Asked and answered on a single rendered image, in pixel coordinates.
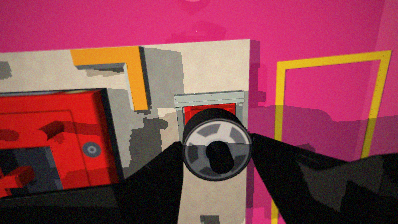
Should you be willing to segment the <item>yellow rectangular outline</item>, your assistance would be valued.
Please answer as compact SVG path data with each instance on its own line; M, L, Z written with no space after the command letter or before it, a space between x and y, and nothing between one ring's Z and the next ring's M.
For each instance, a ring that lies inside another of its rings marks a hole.
M373 92L370 112L368 116L368 121L367 121L367 126L366 126L366 131L365 131L365 136L360 156L360 158L367 157L372 139L373 129L375 129L376 125L376 120L378 116L379 106L388 70L390 55L391 55L391 50L383 50L383 51L363 52L362 54L277 62L274 139L281 141L282 137L285 69L376 61L377 59L381 59L375 92ZM277 215L278 215L278 209L274 201L272 200L271 224L277 224Z

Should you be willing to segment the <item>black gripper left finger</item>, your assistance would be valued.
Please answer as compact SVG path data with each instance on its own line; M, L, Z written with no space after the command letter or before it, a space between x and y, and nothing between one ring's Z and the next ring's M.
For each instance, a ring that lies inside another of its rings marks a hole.
M182 142L120 183L0 197L0 224L177 224Z

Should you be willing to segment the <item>black and grey wheel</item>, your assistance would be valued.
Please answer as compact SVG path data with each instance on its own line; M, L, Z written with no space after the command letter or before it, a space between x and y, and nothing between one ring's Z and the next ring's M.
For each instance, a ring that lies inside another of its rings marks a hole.
M215 173L208 157L207 146L214 141L228 145L234 160L233 168L225 173ZM182 159L187 169L196 177L207 181L224 181L242 172L253 152L250 134L231 112L209 108L193 115L183 131Z

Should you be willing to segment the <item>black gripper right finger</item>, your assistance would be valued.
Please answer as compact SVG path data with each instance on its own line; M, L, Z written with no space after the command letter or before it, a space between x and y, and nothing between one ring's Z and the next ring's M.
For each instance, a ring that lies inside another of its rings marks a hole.
M250 134L252 159L285 224L385 224L398 152L353 161Z

